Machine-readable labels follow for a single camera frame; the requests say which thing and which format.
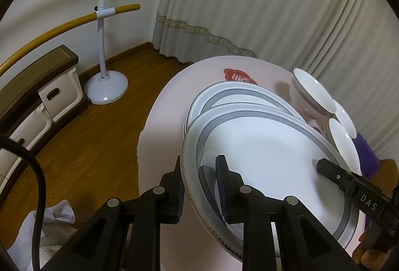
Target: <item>purple cloth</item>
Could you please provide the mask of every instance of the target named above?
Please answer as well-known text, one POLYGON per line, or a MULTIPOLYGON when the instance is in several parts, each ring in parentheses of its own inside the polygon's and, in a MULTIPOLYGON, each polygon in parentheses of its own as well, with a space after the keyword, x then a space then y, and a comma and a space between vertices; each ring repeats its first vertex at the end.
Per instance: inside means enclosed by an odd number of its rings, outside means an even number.
MULTIPOLYGON (((353 143, 358 152, 362 175, 369 180, 380 168, 380 160, 361 134, 358 133, 357 137, 353 139, 353 143)), ((366 216, 366 228, 370 226, 370 223, 371 219, 366 216)))

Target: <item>round table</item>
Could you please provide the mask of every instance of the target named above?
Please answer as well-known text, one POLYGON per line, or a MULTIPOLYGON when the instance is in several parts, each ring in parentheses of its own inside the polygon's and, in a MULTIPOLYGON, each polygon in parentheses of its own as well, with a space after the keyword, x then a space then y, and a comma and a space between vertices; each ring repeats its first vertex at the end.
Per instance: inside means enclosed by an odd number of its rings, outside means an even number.
MULTIPOLYGON (((250 57, 219 56, 197 62, 174 76, 155 101, 140 134, 138 157, 139 192, 159 185, 164 173, 174 169, 183 140, 183 126, 195 97, 208 86, 225 80, 256 83, 289 102, 292 74, 269 62, 250 57)), ((352 254, 364 230, 360 212, 352 254)), ((167 271, 240 271, 236 260, 208 234, 188 198, 178 225, 161 225, 161 262, 167 271)))

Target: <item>lace trim on curtain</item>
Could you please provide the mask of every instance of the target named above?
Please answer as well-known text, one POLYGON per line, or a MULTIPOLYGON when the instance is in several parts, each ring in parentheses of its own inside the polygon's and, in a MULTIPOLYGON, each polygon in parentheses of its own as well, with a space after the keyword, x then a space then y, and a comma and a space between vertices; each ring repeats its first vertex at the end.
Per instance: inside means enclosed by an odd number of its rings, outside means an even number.
POLYGON ((237 47, 229 39, 212 34, 207 28, 204 28, 203 26, 192 26, 189 25, 186 21, 172 20, 170 18, 166 18, 166 16, 164 15, 159 15, 159 13, 156 15, 156 21, 171 28, 183 29, 186 33, 200 34, 205 37, 207 42, 216 44, 218 46, 223 46, 233 55, 258 58, 253 51, 250 51, 246 48, 237 47))

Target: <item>bowl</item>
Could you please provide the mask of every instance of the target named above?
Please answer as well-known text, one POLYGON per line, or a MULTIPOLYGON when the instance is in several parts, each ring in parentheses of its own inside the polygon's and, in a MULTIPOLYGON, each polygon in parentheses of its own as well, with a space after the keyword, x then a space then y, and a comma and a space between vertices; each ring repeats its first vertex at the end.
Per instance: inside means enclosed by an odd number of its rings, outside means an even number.
POLYGON ((358 133, 356 132, 355 125, 353 124, 349 114, 347 114, 346 110, 338 102, 334 100, 334 103, 337 107, 337 112, 334 114, 334 118, 342 124, 350 138, 356 138, 358 133))
POLYGON ((349 169, 358 175, 362 175, 356 147, 348 132, 338 120, 330 118, 324 137, 338 150, 349 169))
POLYGON ((334 100, 327 90, 302 69, 294 69, 289 92, 291 105, 302 116, 317 120, 337 111, 334 100))

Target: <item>red logo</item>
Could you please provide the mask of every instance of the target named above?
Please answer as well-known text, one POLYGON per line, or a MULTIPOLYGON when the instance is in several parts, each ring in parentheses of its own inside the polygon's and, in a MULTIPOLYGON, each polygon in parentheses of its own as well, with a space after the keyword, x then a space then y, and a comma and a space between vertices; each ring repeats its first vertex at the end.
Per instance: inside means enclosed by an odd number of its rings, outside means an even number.
POLYGON ((226 68, 224 73, 226 81, 247 82, 258 85, 252 78, 249 77, 247 73, 243 72, 242 70, 226 68))

